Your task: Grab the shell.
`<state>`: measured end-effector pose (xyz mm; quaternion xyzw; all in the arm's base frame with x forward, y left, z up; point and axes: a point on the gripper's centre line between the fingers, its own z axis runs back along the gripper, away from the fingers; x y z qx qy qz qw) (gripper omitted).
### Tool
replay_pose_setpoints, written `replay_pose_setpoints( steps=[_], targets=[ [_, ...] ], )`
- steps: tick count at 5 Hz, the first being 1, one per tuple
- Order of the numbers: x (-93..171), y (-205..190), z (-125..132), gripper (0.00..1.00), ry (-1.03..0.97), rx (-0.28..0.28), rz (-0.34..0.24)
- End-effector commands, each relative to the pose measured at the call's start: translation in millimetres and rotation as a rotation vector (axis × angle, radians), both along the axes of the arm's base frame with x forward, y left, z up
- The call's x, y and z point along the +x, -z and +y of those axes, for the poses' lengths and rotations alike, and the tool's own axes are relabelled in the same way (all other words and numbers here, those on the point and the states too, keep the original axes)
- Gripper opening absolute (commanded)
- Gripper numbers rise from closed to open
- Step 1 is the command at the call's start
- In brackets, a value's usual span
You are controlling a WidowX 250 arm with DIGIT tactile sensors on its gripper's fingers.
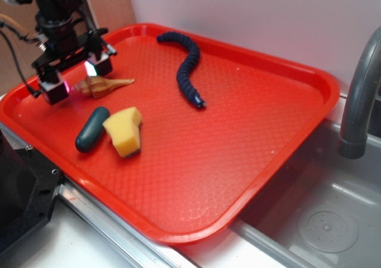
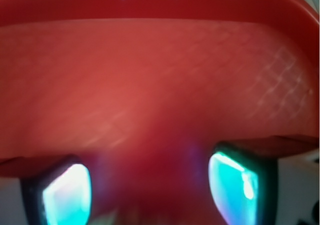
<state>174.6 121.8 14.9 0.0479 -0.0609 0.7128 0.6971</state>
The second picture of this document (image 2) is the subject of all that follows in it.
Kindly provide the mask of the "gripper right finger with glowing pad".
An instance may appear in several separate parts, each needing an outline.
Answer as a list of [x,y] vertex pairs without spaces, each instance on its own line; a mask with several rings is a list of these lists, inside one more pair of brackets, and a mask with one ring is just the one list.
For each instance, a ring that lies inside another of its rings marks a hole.
[[319,168],[318,141],[221,141],[208,180],[228,225],[317,225]]

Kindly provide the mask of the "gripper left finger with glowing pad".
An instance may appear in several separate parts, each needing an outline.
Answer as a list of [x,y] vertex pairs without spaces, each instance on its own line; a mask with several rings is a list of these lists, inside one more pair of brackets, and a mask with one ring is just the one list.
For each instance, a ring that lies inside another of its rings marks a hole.
[[78,156],[0,160],[2,225],[86,225],[91,210],[91,175]]

